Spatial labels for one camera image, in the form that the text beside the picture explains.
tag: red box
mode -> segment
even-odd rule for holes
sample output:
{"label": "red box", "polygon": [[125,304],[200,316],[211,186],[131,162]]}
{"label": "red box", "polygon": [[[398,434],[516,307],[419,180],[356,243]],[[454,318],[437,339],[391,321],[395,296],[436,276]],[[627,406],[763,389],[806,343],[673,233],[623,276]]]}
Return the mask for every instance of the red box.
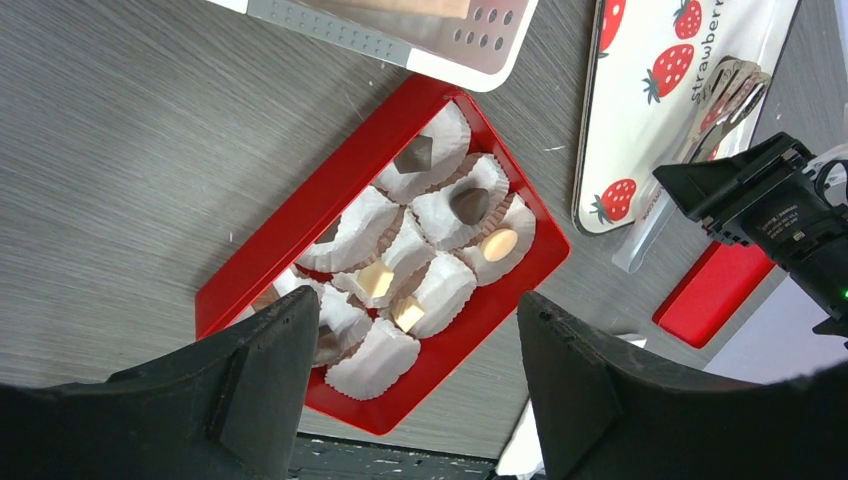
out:
{"label": "red box", "polygon": [[654,313],[654,322],[703,348],[774,267],[759,247],[713,242]]}
{"label": "red box", "polygon": [[539,195],[474,100],[463,90],[413,75],[406,80],[197,292],[197,338],[228,326],[315,241],[448,102],[471,125],[469,153],[491,152],[536,215],[524,260],[499,281],[479,287],[442,333],[421,341],[418,361],[385,394],[357,401],[309,379],[306,406],[375,435],[389,433],[565,261],[570,247]]}

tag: white chocolate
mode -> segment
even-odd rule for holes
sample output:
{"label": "white chocolate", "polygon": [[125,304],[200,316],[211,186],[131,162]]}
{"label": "white chocolate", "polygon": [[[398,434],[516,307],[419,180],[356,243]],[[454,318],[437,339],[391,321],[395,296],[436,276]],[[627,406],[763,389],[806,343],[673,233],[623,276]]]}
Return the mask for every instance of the white chocolate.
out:
{"label": "white chocolate", "polygon": [[498,262],[509,255],[509,252],[515,248],[518,243],[518,234],[515,230],[502,228],[495,230],[491,235],[483,240],[480,244],[480,250],[483,252],[483,258],[489,262]]}
{"label": "white chocolate", "polygon": [[389,291],[395,272],[380,260],[362,269],[356,281],[371,298],[380,298]]}
{"label": "white chocolate", "polygon": [[406,297],[392,309],[395,324],[405,333],[424,317],[424,307],[415,297]]}

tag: white cutting board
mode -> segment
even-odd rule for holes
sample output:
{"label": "white cutting board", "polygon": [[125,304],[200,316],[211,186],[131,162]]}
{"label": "white cutting board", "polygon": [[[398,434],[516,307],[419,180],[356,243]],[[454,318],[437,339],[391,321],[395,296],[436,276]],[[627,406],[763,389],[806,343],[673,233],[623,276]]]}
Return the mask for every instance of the white cutting board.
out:
{"label": "white cutting board", "polygon": [[[658,159],[668,156],[712,68],[732,55],[773,73],[796,6],[796,0],[607,0],[598,12],[606,13],[595,52],[601,58],[584,119],[572,205],[578,228],[606,233],[643,213],[649,192],[640,186]],[[649,84],[653,96],[645,91]],[[759,113],[758,108],[726,137],[718,156],[748,148]],[[622,187],[627,194],[604,196]],[[599,198],[609,221],[598,214]]]}

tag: gray wooden table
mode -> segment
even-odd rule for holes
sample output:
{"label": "gray wooden table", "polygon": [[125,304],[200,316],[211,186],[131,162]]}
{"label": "gray wooden table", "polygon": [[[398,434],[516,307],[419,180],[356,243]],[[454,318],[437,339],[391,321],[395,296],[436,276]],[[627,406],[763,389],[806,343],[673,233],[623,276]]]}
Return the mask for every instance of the gray wooden table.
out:
{"label": "gray wooden table", "polygon": [[[703,366],[733,325],[696,351],[650,322],[707,244],[697,226],[675,217],[627,276],[609,262],[621,233],[568,216],[592,8],[541,2],[515,73],[476,98],[574,247],[540,291]],[[0,381],[22,385],[101,381],[191,342],[197,289],[406,76],[199,0],[0,9]],[[833,5],[807,1],[756,138],[836,144],[845,83]],[[493,458],[526,397],[509,319],[376,440]],[[372,439],[309,411],[301,429]]]}

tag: chocolate piece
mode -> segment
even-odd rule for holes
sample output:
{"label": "chocolate piece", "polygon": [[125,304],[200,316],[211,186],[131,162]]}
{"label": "chocolate piece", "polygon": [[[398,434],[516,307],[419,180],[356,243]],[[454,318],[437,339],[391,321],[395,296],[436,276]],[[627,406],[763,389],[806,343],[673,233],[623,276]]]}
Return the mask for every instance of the chocolate piece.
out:
{"label": "chocolate piece", "polygon": [[418,135],[395,157],[398,173],[419,173],[433,166],[433,139]]}
{"label": "chocolate piece", "polygon": [[502,228],[495,230],[480,244],[483,258],[489,262],[499,262],[511,252],[518,243],[518,233],[515,230]]}
{"label": "chocolate piece", "polygon": [[424,307],[415,297],[406,297],[395,304],[392,309],[392,317],[395,324],[405,333],[409,333],[412,327],[424,317]]}
{"label": "chocolate piece", "polygon": [[395,278],[395,272],[380,260],[363,268],[356,277],[356,282],[371,298],[380,298],[389,291],[389,286]]}
{"label": "chocolate piece", "polygon": [[342,346],[333,330],[327,325],[318,327],[318,344],[315,346],[313,367],[326,365],[342,354]]}
{"label": "chocolate piece", "polygon": [[268,287],[268,290],[265,290],[264,292],[259,294],[259,298],[257,298],[253,302],[253,309],[258,312],[259,310],[262,310],[268,305],[271,305],[272,303],[276,302],[277,300],[279,300],[279,298],[280,294],[277,292],[277,289],[274,288],[273,285],[271,285],[270,287]]}
{"label": "chocolate piece", "polygon": [[330,243],[335,240],[336,234],[339,233],[339,223],[341,223],[341,221],[342,217],[338,217],[335,222],[330,224],[330,226],[327,227],[326,230],[324,230],[324,233],[322,233],[321,236],[318,237],[317,240],[315,240],[315,245],[319,245],[322,243]]}
{"label": "chocolate piece", "polygon": [[485,188],[469,188],[454,195],[450,206],[460,222],[477,225],[489,209],[489,191]]}

